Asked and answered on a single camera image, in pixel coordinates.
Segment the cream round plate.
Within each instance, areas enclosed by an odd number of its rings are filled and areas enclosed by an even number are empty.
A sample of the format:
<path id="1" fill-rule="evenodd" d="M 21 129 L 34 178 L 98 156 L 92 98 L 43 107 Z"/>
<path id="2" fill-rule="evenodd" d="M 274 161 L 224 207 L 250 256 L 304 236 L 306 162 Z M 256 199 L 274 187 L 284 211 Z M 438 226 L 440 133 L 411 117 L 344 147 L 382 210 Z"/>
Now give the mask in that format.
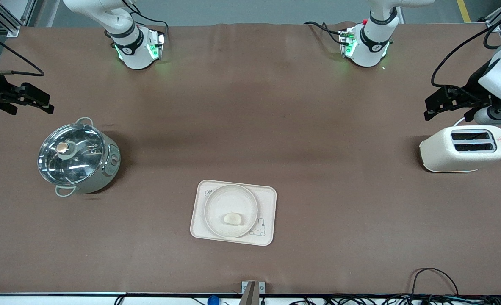
<path id="1" fill-rule="evenodd" d="M 256 223 L 258 203 L 249 189 L 240 185 L 224 185 L 210 194 L 204 207 L 207 227 L 221 238 L 239 238 L 247 234 Z M 223 223 L 225 214 L 235 212 L 243 217 L 243 224 L 231 226 Z"/>

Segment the cream rabbit print tray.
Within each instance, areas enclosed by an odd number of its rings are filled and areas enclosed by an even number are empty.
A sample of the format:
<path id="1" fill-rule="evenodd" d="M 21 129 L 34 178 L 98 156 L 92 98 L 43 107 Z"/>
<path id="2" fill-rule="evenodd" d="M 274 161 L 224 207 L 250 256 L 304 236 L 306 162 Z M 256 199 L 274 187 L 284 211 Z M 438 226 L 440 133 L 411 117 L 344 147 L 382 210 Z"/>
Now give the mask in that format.
<path id="1" fill-rule="evenodd" d="M 211 232 L 205 222 L 204 207 L 207 198 L 210 196 L 212 191 L 224 185 L 240 185 L 246 187 L 257 199 L 259 211 L 256 223 L 247 234 L 239 238 L 227 239 L 218 237 Z M 194 211 L 191 218 L 191 235 L 195 238 L 207 239 L 210 241 L 224 241 L 266 247 L 272 242 L 274 237 L 276 200 L 276 190 L 269 186 L 248 185 L 244 183 L 213 180 L 201 181 L 197 187 Z"/>

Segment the cream two-slot toaster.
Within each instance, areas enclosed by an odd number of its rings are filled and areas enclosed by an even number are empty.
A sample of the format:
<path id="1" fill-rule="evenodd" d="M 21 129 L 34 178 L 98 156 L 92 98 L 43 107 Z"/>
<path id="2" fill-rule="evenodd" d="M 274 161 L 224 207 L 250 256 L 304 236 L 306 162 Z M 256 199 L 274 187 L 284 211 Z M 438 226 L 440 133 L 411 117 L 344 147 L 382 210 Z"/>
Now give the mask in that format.
<path id="1" fill-rule="evenodd" d="M 501 160 L 501 129 L 492 125 L 444 128 L 419 145 L 430 172 L 474 172 Z"/>

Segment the glass pot lid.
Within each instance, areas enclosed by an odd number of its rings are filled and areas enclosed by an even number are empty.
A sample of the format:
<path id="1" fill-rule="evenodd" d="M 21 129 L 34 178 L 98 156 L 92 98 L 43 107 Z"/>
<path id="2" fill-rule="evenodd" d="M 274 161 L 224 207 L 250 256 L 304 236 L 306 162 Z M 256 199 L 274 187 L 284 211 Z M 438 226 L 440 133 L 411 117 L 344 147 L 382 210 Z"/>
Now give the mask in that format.
<path id="1" fill-rule="evenodd" d="M 67 124 L 43 141 L 37 167 L 41 176 L 54 185 L 76 185 L 101 166 L 105 147 L 104 137 L 93 125 Z"/>

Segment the pale green electric cooking pot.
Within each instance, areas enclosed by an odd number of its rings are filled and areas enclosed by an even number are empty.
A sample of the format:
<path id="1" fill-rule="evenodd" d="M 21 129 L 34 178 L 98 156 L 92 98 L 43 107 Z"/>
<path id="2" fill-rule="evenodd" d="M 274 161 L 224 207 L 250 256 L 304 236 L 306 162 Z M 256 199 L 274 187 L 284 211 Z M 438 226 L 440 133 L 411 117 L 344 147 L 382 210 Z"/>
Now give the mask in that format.
<path id="1" fill-rule="evenodd" d="M 76 122 L 84 122 L 95 127 L 93 120 L 87 116 L 76 120 Z M 51 183 L 55 186 L 55 194 L 57 196 L 64 198 L 76 194 L 94 193 L 109 185 L 113 178 L 115 178 L 121 165 L 121 153 L 119 146 L 115 143 L 114 140 L 111 139 L 111 137 L 107 136 L 99 129 L 97 130 L 104 137 L 106 144 L 104 150 L 105 156 L 103 162 L 101 163 L 101 166 L 96 170 L 96 172 L 94 172 L 92 176 L 86 178 L 84 181 L 77 183 L 76 185 L 60 186 Z"/>

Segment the brown table cover mat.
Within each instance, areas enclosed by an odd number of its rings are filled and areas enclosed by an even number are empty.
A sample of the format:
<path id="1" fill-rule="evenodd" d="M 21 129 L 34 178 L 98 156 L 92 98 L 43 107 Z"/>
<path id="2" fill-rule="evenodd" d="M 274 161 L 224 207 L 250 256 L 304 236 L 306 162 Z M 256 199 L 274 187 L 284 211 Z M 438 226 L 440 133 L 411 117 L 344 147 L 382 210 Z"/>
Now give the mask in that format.
<path id="1" fill-rule="evenodd" d="M 24 28 L 8 41 L 45 76 L 53 115 L 0 112 L 0 293 L 405 293 L 438 268 L 462 294 L 501 295 L 501 161 L 421 167 L 438 63 L 482 25 L 401 25 L 381 66 L 340 58 L 305 25 L 171 27 L 164 60 L 124 66 L 100 28 Z M 87 116 L 119 146 L 103 189 L 59 197 L 43 141 Z M 204 180 L 276 190 L 266 247 L 191 235 Z"/>

